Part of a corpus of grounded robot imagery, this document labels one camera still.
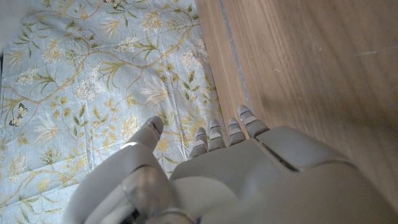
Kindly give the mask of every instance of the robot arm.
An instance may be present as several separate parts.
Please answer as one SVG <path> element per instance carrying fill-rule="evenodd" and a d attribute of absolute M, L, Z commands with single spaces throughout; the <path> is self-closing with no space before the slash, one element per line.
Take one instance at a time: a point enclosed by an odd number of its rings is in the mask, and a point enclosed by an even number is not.
<path fill-rule="evenodd" d="M 167 180 L 152 152 L 153 117 L 80 184 L 64 223 L 394 223 L 380 193 L 334 149 L 294 129 L 269 129 L 245 106 L 199 128 L 189 160 Z"/>

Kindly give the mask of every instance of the flower print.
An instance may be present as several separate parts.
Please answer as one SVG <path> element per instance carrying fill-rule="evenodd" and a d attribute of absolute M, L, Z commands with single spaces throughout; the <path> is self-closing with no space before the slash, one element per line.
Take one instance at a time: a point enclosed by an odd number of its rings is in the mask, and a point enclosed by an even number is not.
<path fill-rule="evenodd" d="M 150 102 L 154 102 L 152 109 L 160 102 L 164 101 L 169 93 L 158 81 L 153 79 L 153 82 L 145 80 L 145 83 L 149 86 L 149 88 L 142 88 L 141 93 L 148 96 L 147 101 L 144 103 L 144 106 Z"/>
<path fill-rule="evenodd" d="M 199 68 L 203 68 L 205 64 L 209 63 L 209 56 L 204 41 L 199 39 L 193 47 L 187 48 L 187 52 L 182 55 L 181 62 L 188 67 L 193 62 Z"/>
<path fill-rule="evenodd" d="M 48 113 L 46 113 L 46 116 L 47 120 L 39 116 L 39 119 L 42 122 L 43 126 L 36 126 L 36 129 L 33 130 L 33 132 L 40 133 L 34 144 L 41 140 L 46 140 L 44 143 L 48 142 L 49 140 L 54 138 L 59 131 L 57 125 L 52 122 Z"/>
<path fill-rule="evenodd" d="M 110 19 L 107 18 L 108 22 L 102 22 L 102 28 L 104 30 L 103 35 L 109 34 L 109 40 L 111 40 L 112 37 L 117 37 L 118 36 L 118 27 L 119 27 L 119 21 L 115 19 Z"/>
<path fill-rule="evenodd" d="M 134 44 L 138 41 L 137 37 L 126 37 L 126 39 L 122 40 L 120 44 L 115 46 L 115 50 L 120 52 L 133 52 L 134 51 Z"/>
<path fill-rule="evenodd" d="M 37 68 L 28 69 L 25 72 L 21 73 L 16 79 L 15 84 L 18 85 L 31 85 L 34 77 L 39 73 Z"/>
<path fill-rule="evenodd" d="M 142 27 L 146 32 L 150 32 L 152 29 L 156 32 L 158 28 L 162 27 L 163 21 L 159 19 L 159 15 L 156 10 L 153 10 L 141 20 Z"/>
<path fill-rule="evenodd" d="M 101 66 L 102 63 L 99 63 L 97 66 L 91 69 L 87 79 L 80 81 L 75 92 L 75 95 L 79 97 L 79 99 L 93 101 L 94 97 L 98 93 L 105 91 L 105 85 L 99 76 L 99 74 L 101 74 Z"/>
<path fill-rule="evenodd" d="M 15 183 L 19 180 L 18 175 L 23 173 L 26 167 L 26 156 L 23 153 L 19 153 L 19 155 L 13 159 L 11 159 L 10 164 L 7 170 L 7 176 L 9 183 Z"/>
<path fill-rule="evenodd" d="M 52 39 L 50 43 L 46 45 L 46 49 L 44 50 L 44 54 L 42 58 L 45 63 L 48 62 L 56 62 L 62 56 L 61 51 L 58 49 L 58 41 L 57 39 Z"/>
<path fill-rule="evenodd" d="M 13 49 L 12 53 L 7 53 L 6 58 L 9 60 L 7 65 L 11 65 L 11 71 L 13 71 L 14 66 L 20 66 L 24 52 L 21 50 Z"/>
<path fill-rule="evenodd" d="M 126 142 L 138 130 L 137 117 L 130 114 L 128 119 L 123 120 L 120 137 Z"/>

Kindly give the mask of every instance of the fabric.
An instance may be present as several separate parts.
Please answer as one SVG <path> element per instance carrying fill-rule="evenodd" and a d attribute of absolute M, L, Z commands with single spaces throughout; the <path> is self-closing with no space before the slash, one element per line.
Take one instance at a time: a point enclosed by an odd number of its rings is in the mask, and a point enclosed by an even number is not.
<path fill-rule="evenodd" d="M 0 220 L 59 223 L 79 182 L 150 117 L 170 174 L 222 122 L 193 0 L 32 1 L 4 49 Z"/>

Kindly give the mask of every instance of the leaf print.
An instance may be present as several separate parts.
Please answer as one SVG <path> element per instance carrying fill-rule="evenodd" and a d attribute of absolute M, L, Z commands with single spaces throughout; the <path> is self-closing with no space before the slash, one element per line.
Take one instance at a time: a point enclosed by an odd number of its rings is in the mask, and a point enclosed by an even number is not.
<path fill-rule="evenodd" d="M 79 119 L 73 115 L 73 121 L 75 122 L 76 125 L 80 125 Z"/>
<path fill-rule="evenodd" d="M 174 70 L 174 65 L 172 63 L 167 64 L 167 71 L 172 72 Z"/>
<path fill-rule="evenodd" d="M 77 137 L 77 127 L 76 127 L 76 125 L 73 126 L 73 134 Z"/>
<path fill-rule="evenodd" d="M 139 105 L 139 103 L 132 97 L 132 94 L 127 96 L 127 107 L 130 109 L 132 105 Z"/>
<path fill-rule="evenodd" d="M 174 73 L 172 77 L 173 82 L 178 82 L 178 79 L 180 79 L 180 77 L 176 73 Z"/>
<path fill-rule="evenodd" d="M 156 149 L 160 152 L 166 152 L 167 150 L 167 138 L 162 138 L 156 145 Z"/>
<path fill-rule="evenodd" d="M 194 70 L 192 70 L 192 72 L 189 74 L 189 77 L 188 77 L 188 81 L 191 83 L 192 81 L 193 81 L 193 77 L 195 76 L 195 71 Z"/>
<path fill-rule="evenodd" d="M 162 9 L 168 9 L 169 7 L 170 7 L 170 4 L 166 3 L 166 4 L 163 5 Z"/>
<path fill-rule="evenodd" d="M 71 21 L 70 23 L 68 23 L 68 25 L 66 26 L 66 30 L 68 30 L 69 28 L 72 28 L 72 27 L 75 27 L 76 26 L 76 24 L 75 24 L 75 21 Z"/>
<path fill-rule="evenodd" d="M 128 27 L 129 26 L 129 21 L 127 21 L 126 16 L 124 14 L 123 14 L 123 18 L 124 18 L 124 25 L 126 27 Z"/>
<path fill-rule="evenodd" d="M 65 96 L 61 97 L 61 100 L 60 100 L 61 105 L 65 105 L 67 102 L 68 102 L 68 99 Z"/>
<path fill-rule="evenodd" d="M 93 112 L 94 112 L 95 118 L 98 119 L 98 120 L 100 120 L 101 117 L 100 117 L 100 114 L 98 113 L 98 110 L 97 110 L 97 107 L 96 107 L 96 106 L 94 106 Z"/>
<path fill-rule="evenodd" d="M 109 147 L 109 139 L 108 137 L 106 137 L 103 143 L 103 149 L 106 151 L 108 147 Z"/>
<path fill-rule="evenodd" d="M 51 210 L 44 210 L 44 212 L 46 214 L 54 214 L 54 213 L 58 213 L 62 208 L 55 208 L 55 209 L 51 209 Z"/>
<path fill-rule="evenodd" d="M 182 85 L 187 89 L 190 90 L 191 88 L 189 87 L 188 83 L 182 81 Z"/>
<path fill-rule="evenodd" d="M 25 138 L 25 133 L 18 136 L 18 146 L 21 147 L 23 144 L 29 144 L 29 141 Z"/>
<path fill-rule="evenodd" d="M 14 214 L 14 218 L 15 218 L 15 221 L 16 221 L 18 224 L 24 224 L 24 223 L 18 218 L 18 216 L 17 216 L 16 214 Z"/>
<path fill-rule="evenodd" d="M 185 90 L 184 94 L 185 94 L 186 99 L 189 100 L 189 94 L 186 90 Z"/>
<path fill-rule="evenodd" d="M 133 13 L 131 13 L 131 12 L 129 12 L 129 11 L 127 11 L 127 13 L 128 13 L 131 17 L 137 19 L 137 16 L 135 16 Z"/>
<path fill-rule="evenodd" d="M 52 114 L 52 116 L 53 116 L 55 119 L 57 119 L 57 118 L 60 116 L 60 111 L 59 111 L 59 110 L 54 111 L 54 113 Z"/>
<path fill-rule="evenodd" d="M 79 110 L 79 118 L 81 118 L 81 117 L 83 116 L 83 114 L 85 113 L 85 108 L 86 108 L 86 105 L 82 105 L 82 106 L 80 107 L 80 110 Z"/>
<path fill-rule="evenodd" d="M 70 108 L 64 109 L 63 116 L 67 118 L 67 117 L 69 117 L 69 115 L 70 115 Z"/>
<path fill-rule="evenodd" d="M 19 208 L 20 208 L 20 210 L 21 210 L 21 213 L 22 213 L 22 216 L 24 217 L 24 219 L 25 219 L 28 223 L 30 223 L 30 221 L 29 221 L 29 219 L 28 219 L 28 217 L 27 217 L 27 214 L 26 214 L 25 210 L 24 210 L 21 206 L 20 206 Z"/>
<path fill-rule="evenodd" d="M 192 91 L 197 91 L 197 90 L 199 90 L 200 89 L 200 85 L 197 85 L 197 86 L 195 86 L 193 89 L 192 89 Z"/>
<path fill-rule="evenodd" d="M 46 177 L 45 179 L 43 179 L 40 183 L 38 183 L 36 185 L 36 188 L 40 191 L 40 192 L 45 192 L 45 190 L 47 189 L 47 187 L 49 187 L 49 179 Z"/>
<path fill-rule="evenodd" d="M 113 133 L 110 133 L 110 134 L 109 134 L 109 138 L 110 138 L 112 141 L 116 141 L 116 136 L 115 136 Z"/>

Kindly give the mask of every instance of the wooden floor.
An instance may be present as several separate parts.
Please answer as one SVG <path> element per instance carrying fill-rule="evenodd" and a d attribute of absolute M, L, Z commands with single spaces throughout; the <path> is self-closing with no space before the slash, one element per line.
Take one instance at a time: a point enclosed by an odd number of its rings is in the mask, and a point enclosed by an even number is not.
<path fill-rule="evenodd" d="M 398 1 L 197 7 L 225 123 L 251 104 L 270 128 L 293 127 L 346 154 L 398 211 Z"/>

